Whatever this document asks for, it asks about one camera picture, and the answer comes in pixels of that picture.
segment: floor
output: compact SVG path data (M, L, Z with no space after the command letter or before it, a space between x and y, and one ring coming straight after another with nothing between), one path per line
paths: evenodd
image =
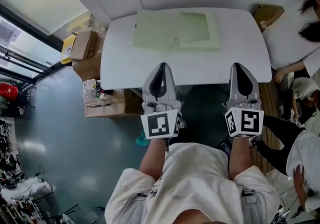
M44 167L42 177L54 189L47 198L54 214L79 204L70 215L76 223L104 223L103 212L86 213L106 206L123 169L139 167L146 151L135 143L142 131L140 117L86 118L81 80L71 67L39 81L36 88L35 108L28 107L15 121L26 176ZM227 89L226 84L201 85L182 95L183 118L197 142L214 147L228 134L221 105Z

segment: black pants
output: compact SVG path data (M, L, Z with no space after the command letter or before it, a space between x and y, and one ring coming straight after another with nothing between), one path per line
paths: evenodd
M262 140L258 141L256 148L274 168L287 175L286 164L290 150L304 128L299 128L293 122L283 121L268 115L264 116L263 125L269 128L280 139L284 148L281 150L271 149Z
M285 120L288 120L291 117L292 95L292 89L287 90L283 94L283 115L281 117ZM296 102L300 105L301 117L299 118L299 122L303 125L306 121L309 120L309 118L312 117L317 109L315 106L307 106L302 99L298 98Z

